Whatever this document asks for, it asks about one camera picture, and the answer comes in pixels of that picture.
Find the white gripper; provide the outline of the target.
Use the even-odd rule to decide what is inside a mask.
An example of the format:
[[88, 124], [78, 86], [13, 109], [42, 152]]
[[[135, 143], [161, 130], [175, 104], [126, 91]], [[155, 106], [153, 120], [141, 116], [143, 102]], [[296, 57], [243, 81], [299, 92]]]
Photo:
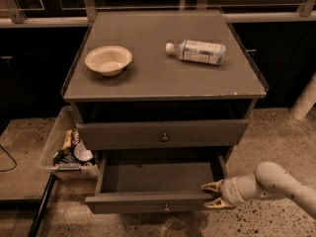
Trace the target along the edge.
[[202, 191], [219, 193], [221, 196], [213, 201], [207, 201], [204, 206], [210, 209], [231, 208], [245, 202], [237, 185], [237, 178], [229, 178], [204, 184], [200, 187]]

